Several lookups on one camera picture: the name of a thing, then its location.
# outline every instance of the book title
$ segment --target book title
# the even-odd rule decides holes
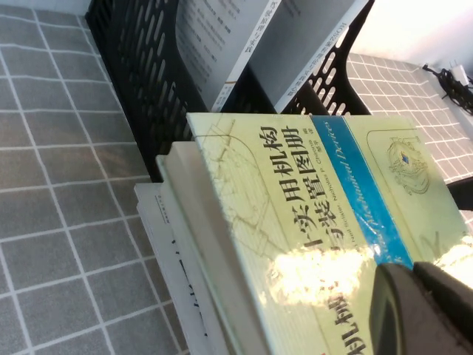
[[[270,153],[273,173],[278,177],[285,201],[289,203],[293,222],[304,238],[304,247],[317,248],[324,252],[326,246],[331,251],[341,251],[345,236],[344,224],[340,223],[340,214],[343,214],[343,211],[334,209],[330,204],[330,198],[299,130],[286,126],[278,131],[274,127],[261,126],[259,137],[263,147]],[[349,310],[348,302],[343,294],[336,294],[337,282],[334,285],[322,286],[321,291],[325,291],[326,287],[335,294],[329,298],[327,307],[335,311],[335,325],[344,329],[341,340],[347,349],[347,355],[362,355],[366,345],[359,336],[358,325]]]

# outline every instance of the book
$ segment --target book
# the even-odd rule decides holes
[[[177,48],[209,111],[223,108],[280,1],[179,1]]]
[[[451,251],[471,248],[406,118],[196,113],[188,122],[195,143],[173,145],[166,175],[237,354],[373,354],[376,265],[448,269]]]
[[[219,237],[226,234],[226,224],[222,218],[218,218],[218,202],[212,198],[211,182],[205,170],[199,169],[202,166],[199,162],[202,162],[202,157],[195,143],[173,144],[160,169],[164,171],[171,187],[171,192],[163,190],[164,204],[170,210],[169,220],[176,228],[187,225],[190,230],[189,234],[193,238],[188,241],[196,251],[203,276],[235,353],[269,354],[237,255],[231,241]],[[182,183],[178,188],[177,177],[181,177],[179,182]]]
[[[367,0],[282,0],[250,59],[276,112],[289,104]]]
[[[211,304],[206,284],[195,257],[171,230],[161,197],[162,184],[139,183],[135,187],[138,211],[158,264],[174,302],[177,316],[192,354],[229,354],[222,326]]]

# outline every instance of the book cover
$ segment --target book cover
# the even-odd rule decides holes
[[[273,354],[372,354],[375,267],[467,228],[410,120],[189,114]]]
[[[289,104],[367,0],[282,0],[250,67],[276,112]]]
[[[207,109],[219,112],[281,0],[180,0],[177,48]]]

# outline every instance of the light green book cover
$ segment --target light green book cover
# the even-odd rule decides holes
[[[379,263],[424,260],[461,276],[467,228],[408,119],[188,121],[272,353],[372,354]]]

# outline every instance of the book spine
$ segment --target book spine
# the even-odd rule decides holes
[[[211,112],[222,111],[223,105],[227,101],[228,96],[230,96],[231,94],[231,90],[233,90],[233,88],[235,87],[238,78],[241,76],[242,71],[250,60],[254,49],[259,43],[259,40],[265,32],[269,22],[273,18],[273,15],[276,12],[276,9],[280,3],[281,0],[270,0],[268,2],[268,5],[266,5],[266,8],[263,10],[261,17],[259,18],[253,32],[251,33],[248,41],[246,42],[246,45],[244,46],[245,49],[239,55],[234,68],[230,72],[230,75],[228,76],[227,80],[225,81],[223,88],[220,90],[220,93],[211,108]]]
[[[336,25],[334,31],[325,39],[323,45],[320,46],[319,50],[314,53],[313,57],[307,63],[307,65],[302,69],[299,75],[294,79],[293,83],[286,90],[284,95],[277,101],[274,105],[276,112],[280,113],[282,110],[289,104],[290,100],[294,95],[301,89],[302,85],[308,80],[310,74],[313,73],[314,69],[319,65],[319,63],[324,59],[326,54],[335,43],[340,38],[340,35],[348,30],[348,27],[353,22],[355,17],[363,9],[364,5],[367,3],[367,0],[359,0],[355,2],[351,8],[345,13],[340,22]]]

